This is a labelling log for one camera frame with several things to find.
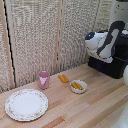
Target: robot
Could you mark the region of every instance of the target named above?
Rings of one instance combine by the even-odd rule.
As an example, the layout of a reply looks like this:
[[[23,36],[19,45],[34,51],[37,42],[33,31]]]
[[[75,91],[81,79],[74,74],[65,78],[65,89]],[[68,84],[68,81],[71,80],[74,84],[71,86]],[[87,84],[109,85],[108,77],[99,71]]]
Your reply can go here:
[[[90,56],[111,63],[115,45],[125,25],[128,23],[128,0],[113,0],[110,10],[108,32],[90,32],[85,37],[87,52]],[[128,85],[128,66],[124,70],[124,81]],[[128,128],[128,103],[121,116],[110,128]]]

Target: wooden surface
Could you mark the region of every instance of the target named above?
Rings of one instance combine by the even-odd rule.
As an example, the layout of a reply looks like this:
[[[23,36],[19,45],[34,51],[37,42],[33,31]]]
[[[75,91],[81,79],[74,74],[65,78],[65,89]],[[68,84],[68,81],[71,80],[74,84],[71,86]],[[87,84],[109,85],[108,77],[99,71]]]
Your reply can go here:
[[[34,82],[0,95],[0,128],[109,128],[120,116],[128,101],[128,87],[123,79],[113,79],[87,65],[59,73],[69,81],[82,80],[88,88],[84,94],[75,94],[69,83],[61,83],[58,74],[50,77],[46,90]],[[46,113],[31,122],[11,119],[4,110],[7,98],[21,89],[37,89],[43,92],[49,107]]]

